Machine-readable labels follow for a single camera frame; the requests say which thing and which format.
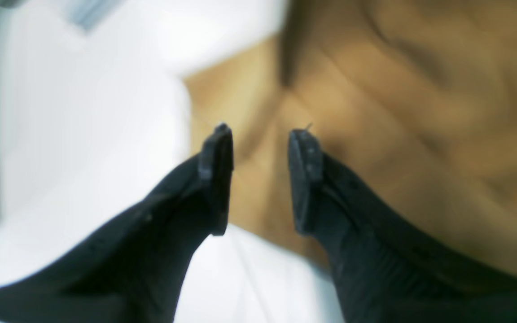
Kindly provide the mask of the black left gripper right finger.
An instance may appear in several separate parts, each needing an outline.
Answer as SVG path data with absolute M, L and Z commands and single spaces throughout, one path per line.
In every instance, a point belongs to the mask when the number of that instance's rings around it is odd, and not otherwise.
M 517 277 L 445 247 L 305 129 L 289 134 L 296 230 L 322 245 L 347 323 L 517 323 Z

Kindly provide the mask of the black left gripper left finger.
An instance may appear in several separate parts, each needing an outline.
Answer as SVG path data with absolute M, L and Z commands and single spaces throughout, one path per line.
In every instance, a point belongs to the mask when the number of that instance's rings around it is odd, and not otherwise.
M 226 231 L 233 164 L 222 123 L 143 200 L 46 268 L 0 286 L 0 322 L 173 322 L 193 254 Z

